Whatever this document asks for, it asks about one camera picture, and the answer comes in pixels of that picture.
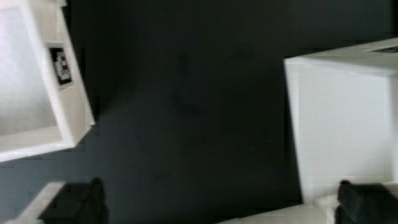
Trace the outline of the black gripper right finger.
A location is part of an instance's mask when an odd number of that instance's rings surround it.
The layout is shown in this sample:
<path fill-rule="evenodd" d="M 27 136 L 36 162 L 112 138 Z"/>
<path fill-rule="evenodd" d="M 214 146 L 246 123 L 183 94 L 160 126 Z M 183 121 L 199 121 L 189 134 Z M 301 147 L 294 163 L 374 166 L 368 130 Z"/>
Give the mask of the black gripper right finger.
<path fill-rule="evenodd" d="M 381 183 L 340 182 L 334 224 L 398 224 L 398 198 Z"/>

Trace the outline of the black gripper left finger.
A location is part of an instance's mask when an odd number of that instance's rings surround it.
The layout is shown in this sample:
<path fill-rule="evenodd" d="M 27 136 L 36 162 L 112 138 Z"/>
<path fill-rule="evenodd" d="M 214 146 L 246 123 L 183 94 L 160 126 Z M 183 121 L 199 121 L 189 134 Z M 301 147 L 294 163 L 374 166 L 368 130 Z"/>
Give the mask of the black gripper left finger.
<path fill-rule="evenodd" d="M 45 224 L 109 224 L 105 186 L 100 178 L 68 183 L 40 215 Z"/>

